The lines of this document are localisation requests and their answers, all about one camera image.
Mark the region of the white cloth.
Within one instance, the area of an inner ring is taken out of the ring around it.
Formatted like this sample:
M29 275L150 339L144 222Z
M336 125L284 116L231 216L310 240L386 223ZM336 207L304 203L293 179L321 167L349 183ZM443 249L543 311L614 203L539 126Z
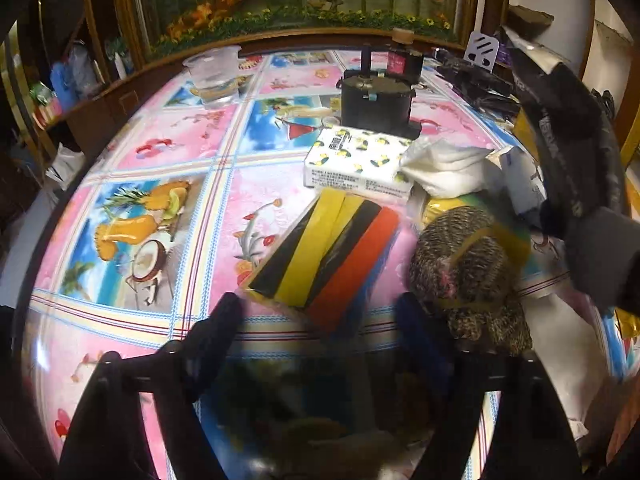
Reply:
M490 148L457 145L443 136L420 136L402 154L399 172L435 198L457 198L480 191L498 194L502 170L489 159Z

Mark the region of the brown speckled knit item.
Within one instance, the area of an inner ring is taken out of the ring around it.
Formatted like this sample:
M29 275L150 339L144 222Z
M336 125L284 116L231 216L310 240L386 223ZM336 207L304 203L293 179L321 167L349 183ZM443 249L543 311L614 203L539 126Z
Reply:
M533 348L514 285L527 256L506 230L474 206L449 209L420 233L408 269L410 292L455 340L518 356Z

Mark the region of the multicolour sponge pack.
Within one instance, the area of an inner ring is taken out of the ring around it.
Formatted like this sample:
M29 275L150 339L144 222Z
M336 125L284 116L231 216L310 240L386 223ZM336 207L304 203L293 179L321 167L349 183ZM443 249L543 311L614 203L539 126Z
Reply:
M332 334L375 284L399 228L395 209L325 188L242 287L253 300Z

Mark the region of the purple phone stand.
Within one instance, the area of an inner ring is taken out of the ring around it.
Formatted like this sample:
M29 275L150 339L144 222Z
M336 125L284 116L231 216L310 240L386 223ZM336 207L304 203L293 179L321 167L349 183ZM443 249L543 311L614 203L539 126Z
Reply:
M496 37L487 36L482 32L471 32L463 59L491 73L497 61L499 50L500 42Z

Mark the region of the black jar with cork lid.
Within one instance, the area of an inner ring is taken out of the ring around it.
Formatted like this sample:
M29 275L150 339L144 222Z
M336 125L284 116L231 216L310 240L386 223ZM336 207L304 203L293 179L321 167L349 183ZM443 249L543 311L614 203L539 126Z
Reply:
M420 81L424 54L413 47L414 32L409 29L394 28L392 43L388 48L386 72L401 76L409 84Z

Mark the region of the black toothed container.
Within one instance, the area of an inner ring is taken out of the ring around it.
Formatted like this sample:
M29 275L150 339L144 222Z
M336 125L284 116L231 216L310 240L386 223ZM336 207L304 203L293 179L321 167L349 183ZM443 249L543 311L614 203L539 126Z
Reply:
M345 70L336 83L341 91L341 124L416 140L421 124L410 118L416 97L412 83L402 75L374 70L370 44L364 44L360 54L360 67Z

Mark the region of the colourful plastic tablecloth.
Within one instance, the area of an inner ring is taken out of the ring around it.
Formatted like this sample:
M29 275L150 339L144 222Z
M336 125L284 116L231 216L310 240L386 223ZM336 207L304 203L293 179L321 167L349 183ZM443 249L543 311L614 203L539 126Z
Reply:
M148 392L96 394L104 354L147 356L237 289L314 199L304 159L337 121L352 51L247 58L238 102L205 108L175 76L73 190L29 299L25 384L61 479L171 479ZM424 219L420 193L391 197L399 224L383 264L331 340L250 304L227 361L194 405L232 479L403 479L428 436L426 387L402 353L394 303Z

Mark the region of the lemon print tissue pack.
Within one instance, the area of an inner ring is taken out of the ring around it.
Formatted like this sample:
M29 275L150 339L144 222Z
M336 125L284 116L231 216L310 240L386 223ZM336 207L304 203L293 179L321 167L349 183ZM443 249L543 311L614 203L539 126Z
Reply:
M406 200L413 183L400 162L411 143L371 130L324 128L304 159L304 185Z

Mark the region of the clear plastic cup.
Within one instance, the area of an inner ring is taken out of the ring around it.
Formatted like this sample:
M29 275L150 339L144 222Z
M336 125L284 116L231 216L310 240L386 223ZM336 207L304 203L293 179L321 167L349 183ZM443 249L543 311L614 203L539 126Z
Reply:
M239 99L239 46L213 48L182 62L206 108L221 108Z

